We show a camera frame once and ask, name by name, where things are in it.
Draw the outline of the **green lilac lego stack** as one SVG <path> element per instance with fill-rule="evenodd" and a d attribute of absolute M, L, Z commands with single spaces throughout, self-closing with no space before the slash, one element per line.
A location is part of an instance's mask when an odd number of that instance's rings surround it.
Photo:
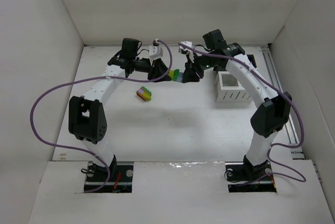
<path fill-rule="evenodd" d="M 170 70 L 168 73 L 168 76 L 171 78 L 171 81 L 173 82 L 183 82 L 183 72 L 181 72 L 179 69 Z"/>

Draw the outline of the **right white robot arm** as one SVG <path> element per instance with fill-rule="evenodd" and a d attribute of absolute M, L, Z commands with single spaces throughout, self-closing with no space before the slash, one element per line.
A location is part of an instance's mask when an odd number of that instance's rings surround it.
<path fill-rule="evenodd" d="M 219 29 L 203 35 L 207 52 L 192 47 L 188 41 L 180 42 L 180 51 L 187 62 L 182 81 L 198 82 L 209 68 L 223 68 L 246 90 L 256 106 L 250 119 L 254 131 L 251 145 L 239 166 L 227 169 L 227 179 L 232 182 L 254 181 L 261 177 L 268 167 L 273 141 L 288 122 L 292 97 L 282 93 L 268 83 L 249 60 L 245 50 L 238 43 L 226 43 Z"/>

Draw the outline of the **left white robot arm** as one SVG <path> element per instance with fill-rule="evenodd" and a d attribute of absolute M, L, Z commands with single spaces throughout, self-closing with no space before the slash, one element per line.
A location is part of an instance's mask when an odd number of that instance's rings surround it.
<path fill-rule="evenodd" d="M 149 46 L 149 56 L 139 58 L 141 42 L 125 38 L 121 49 L 107 62 L 102 75 L 94 85 L 81 96 L 72 96 L 69 101 L 69 133 L 83 141 L 89 152 L 95 156 L 94 168 L 105 174 L 114 175 L 117 161 L 111 144 L 105 138 L 107 119 L 104 106 L 125 80 L 130 80 L 134 71 L 147 73 L 146 82 L 170 81 L 171 65 L 162 61 L 163 50 L 160 40 Z"/>

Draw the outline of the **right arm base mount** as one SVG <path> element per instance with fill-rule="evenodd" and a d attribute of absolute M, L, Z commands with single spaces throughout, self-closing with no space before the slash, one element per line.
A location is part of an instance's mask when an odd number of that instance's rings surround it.
<path fill-rule="evenodd" d="M 269 162 L 250 170 L 243 162 L 225 163 L 224 177 L 228 182 L 230 193 L 276 193 L 273 176 L 265 176 L 271 173 Z"/>

